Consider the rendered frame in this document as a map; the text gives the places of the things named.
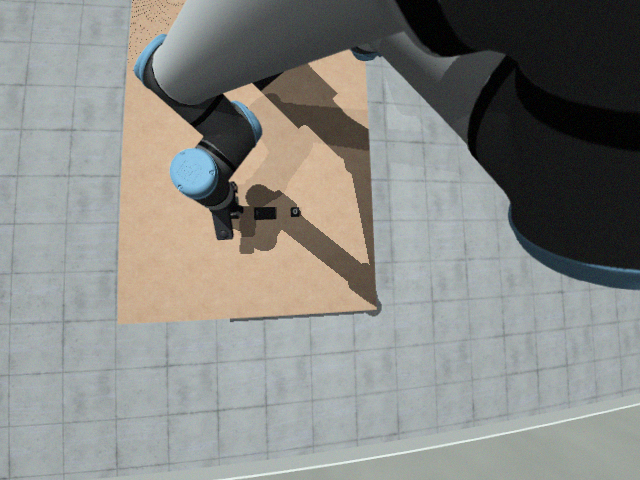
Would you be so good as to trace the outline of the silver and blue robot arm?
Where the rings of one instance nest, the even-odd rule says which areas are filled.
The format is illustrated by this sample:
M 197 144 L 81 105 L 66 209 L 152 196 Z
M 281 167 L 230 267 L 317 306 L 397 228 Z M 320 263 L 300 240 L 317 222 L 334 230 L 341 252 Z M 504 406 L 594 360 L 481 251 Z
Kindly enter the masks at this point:
M 134 74 L 203 135 L 170 177 L 217 240 L 262 136 L 223 93 L 349 49 L 383 56 L 467 143 L 533 258 L 640 290 L 640 0 L 186 0 Z

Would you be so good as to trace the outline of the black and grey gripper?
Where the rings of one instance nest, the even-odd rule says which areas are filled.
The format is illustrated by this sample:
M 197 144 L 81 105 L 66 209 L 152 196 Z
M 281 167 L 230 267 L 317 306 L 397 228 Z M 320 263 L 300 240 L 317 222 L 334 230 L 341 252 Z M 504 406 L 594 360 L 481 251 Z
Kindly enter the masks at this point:
M 233 199 L 231 201 L 230 205 L 230 211 L 231 213 L 235 213 L 237 216 L 243 214 L 244 212 L 244 208 L 243 206 L 239 205 L 239 198 L 238 196 L 236 196 L 236 193 L 238 194 L 238 186 L 236 185 L 235 182 L 230 182 L 231 184 L 233 184 L 233 189 L 234 189 L 234 195 L 233 195 Z M 235 193 L 235 185 L 236 185 L 236 193 Z

